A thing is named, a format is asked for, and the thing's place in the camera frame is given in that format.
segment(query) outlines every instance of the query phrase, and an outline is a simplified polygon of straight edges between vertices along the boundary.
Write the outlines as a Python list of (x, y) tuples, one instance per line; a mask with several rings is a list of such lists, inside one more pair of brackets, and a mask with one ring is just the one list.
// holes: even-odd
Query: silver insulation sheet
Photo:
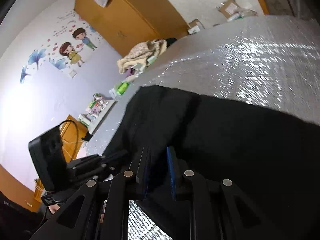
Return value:
[(129, 202), (128, 224), (129, 240), (171, 240), (134, 201)]
[[(103, 154), (129, 100), (140, 86), (155, 84), (269, 107), (320, 124), (319, 34), (315, 23), (268, 16), (177, 41), (130, 85), (88, 143), (87, 154)], [(170, 238), (130, 202), (129, 239)]]

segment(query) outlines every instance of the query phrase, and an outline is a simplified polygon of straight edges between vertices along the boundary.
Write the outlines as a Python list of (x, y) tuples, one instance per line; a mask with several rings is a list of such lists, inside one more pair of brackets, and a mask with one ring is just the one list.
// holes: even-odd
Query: cartoon girl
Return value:
[(85, 63), (82, 59), (81, 56), (78, 54), (79, 51), (76, 51), (73, 46), (71, 45), (70, 42), (65, 42), (61, 45), (59, 52), (62, 56), (68, 56), (70, 59), (71, 64), (78, 64), (79, 67), (81, 67), (79, 61), (82, 63)]

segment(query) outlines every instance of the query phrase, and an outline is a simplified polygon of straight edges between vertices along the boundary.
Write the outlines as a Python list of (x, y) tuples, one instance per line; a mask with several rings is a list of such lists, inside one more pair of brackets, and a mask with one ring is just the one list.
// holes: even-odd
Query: wooden cabinet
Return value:
[(0, 191), (11, 201), (36, 212), (40, 203), (34, 198), (34, 192), (17, 181), (4, 167), (0, 165)]
[(66, 162), (68, 163), (71, 161), (71, 157), (73, 156), (74, 151), (75, 151), (76, 142), (78, 142), (78, 145), (76, 148), (76, 153), (75, 153), (73, 159), (76, 158), (77, 153), (83, 143), (83, 140), (81, 138), (85, 137), (88, 129), (82, 123), (80, 123), (79, 121), (74, 119), (71, 115), (69, 115), (66, 120), (74, 121), (76, 123), (76, 125), (78, 126), (78, 130), (79, 130), (79, 135), (77, 138), (76, 127), (74, 126), (73, 123), (66, 122), (60, 127), (60, 136), (62, 139), (62, 152), (63, 152), (63, 155), (66, 159)]
[(75, 11), (122, 56), (142, 41), (187, 34), (187, 24), (167, 0), (109, 0), (105, 8), (76, 0)]

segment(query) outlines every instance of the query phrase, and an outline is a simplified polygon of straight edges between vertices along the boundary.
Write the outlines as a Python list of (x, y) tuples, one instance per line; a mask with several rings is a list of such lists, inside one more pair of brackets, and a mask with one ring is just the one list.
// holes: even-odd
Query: orange wardrobe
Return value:
[(109, 0), (105, 8), (76, 0), (75, 11), (122, 56), (142, 41), (188, 34), (187, 23), (168, 0)]

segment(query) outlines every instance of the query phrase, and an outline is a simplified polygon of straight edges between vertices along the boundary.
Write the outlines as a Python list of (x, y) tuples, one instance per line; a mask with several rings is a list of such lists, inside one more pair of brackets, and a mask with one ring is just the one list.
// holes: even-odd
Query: black monitor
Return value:
[(67, 162), (62, 152), (59, 125), (33, 139), (28, 147), (45, 190), (62, 189), (66, 183)]

